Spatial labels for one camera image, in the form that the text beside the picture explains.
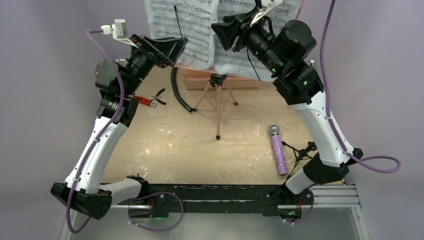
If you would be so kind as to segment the sheet music page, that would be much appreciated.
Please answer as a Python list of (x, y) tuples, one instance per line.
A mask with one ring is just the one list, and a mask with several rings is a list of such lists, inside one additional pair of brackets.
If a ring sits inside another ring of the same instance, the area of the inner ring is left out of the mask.
[(187, 38), (178, 62), (193, 69), (209, 70), (215, 63), (211, 24), (218, 21), (218, 4), (218, 0), (146, 0), (150, 36)]
[[(271, 19), (273, 33), (277, 36), (289, 20), (297, 18), (302, 0), (284, 0), (281, 5), (267, 14)], [(217, 8), (218, 22), (223, 17), (238, 15), (251, 11), (255, 7), (254, 0), (220, 0)], [(214, 66), (218, 74), (235, 75), (249, 79), (260, 79), (263, 82), (273, 82), (272, 73), (246, 48), (239, 52), (225, 51), (215, 38)]]

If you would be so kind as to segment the purple glitter microphone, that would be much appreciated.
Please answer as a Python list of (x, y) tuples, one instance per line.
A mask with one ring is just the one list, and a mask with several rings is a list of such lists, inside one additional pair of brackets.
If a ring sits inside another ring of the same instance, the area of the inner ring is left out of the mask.
[(276, 124), (272, 124), (269, 126), (268, 132), (271, 137), (278, 173), (281, 176), (287, 175), (289, 171), (284, 154), (283, 141), (280, 136), (280, 128)]

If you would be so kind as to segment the black microphone tripod stand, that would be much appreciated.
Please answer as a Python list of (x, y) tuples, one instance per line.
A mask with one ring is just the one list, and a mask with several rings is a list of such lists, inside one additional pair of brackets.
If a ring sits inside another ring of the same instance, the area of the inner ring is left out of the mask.
[(294, 166), (293, 166), (292, 170), (290, 171), (290, 173), (288, 174), (287, 179), (289, 179), (290, 177), (293, 176), (294, 171), (295, 171), (296, 167), (298, 166), (298, 164), (300, 163), (300, 161), (312, 159), (312, 157), (308, 155), (309, 152), (313, 152), (313, 151), (317, 150), (317, 146), (316, 146), (315, 142), (313, 142), (313, 141), (309, 141), (307, 143), (307, 147), (302, 148), (302, 149), (296, 149), (295, 147), (289, 145), (285, 141), (282, 142), (282, 145), (289, 147), (293, 151), (293, 154), (294, 154), (294, 157), (295, 157)]

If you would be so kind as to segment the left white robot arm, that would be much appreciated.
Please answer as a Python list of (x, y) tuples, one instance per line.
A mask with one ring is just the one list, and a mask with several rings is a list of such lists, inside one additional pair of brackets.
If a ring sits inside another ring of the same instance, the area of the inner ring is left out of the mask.
[(149, 199), (148, 182), (139, 176), (103, 184), (102, 177), (112, 153), (127, 131), (139, 106), (134, 94), (153, 67), (174, 66), (183, 53), (187, 38), (152, 39), (132, 35), (125, 64), (105, 58), (95, 68), (95, 85), (101, 101), (91, 136), (77, 164), (63, 182), (51, 187), (51, 194), (68, 210), (92, 219), (103, 218), (112, 205), (131, 199), (138, 205)]

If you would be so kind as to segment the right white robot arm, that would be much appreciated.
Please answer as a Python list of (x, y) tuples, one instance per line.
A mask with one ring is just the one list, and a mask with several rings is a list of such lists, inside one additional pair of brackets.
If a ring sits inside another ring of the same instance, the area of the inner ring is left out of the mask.
[(264, 20), (254, 23), (253, 15), (225, 16), (211, 29), (224, 50), (247, 49), (271, 72), (276, 90), (297, 112), (317, 147), (317, 154), (280, 188), (282, 200), (292, 204), (308, 187), (342, 180), (349, 165), (362, 158), (363, 152), (344, 139), (337, 122), (331, 119), (324, 84), (305, 62), (317, 44), (311, 29), (292, 19), (274, 35), (264, 29)]

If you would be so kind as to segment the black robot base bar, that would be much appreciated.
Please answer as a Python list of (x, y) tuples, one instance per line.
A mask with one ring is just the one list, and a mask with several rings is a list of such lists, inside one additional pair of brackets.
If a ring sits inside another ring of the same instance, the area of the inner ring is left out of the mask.
[(128, 199), (121, 205), (147, 206), (154, 218), (170, 213), (261, 214), (264, 217), (298, 217), (312, 203), (304, 190), (292, 194), (282, 185), (267, 184), (159, 184), (149, 183), (142, 190), (145, 200)]

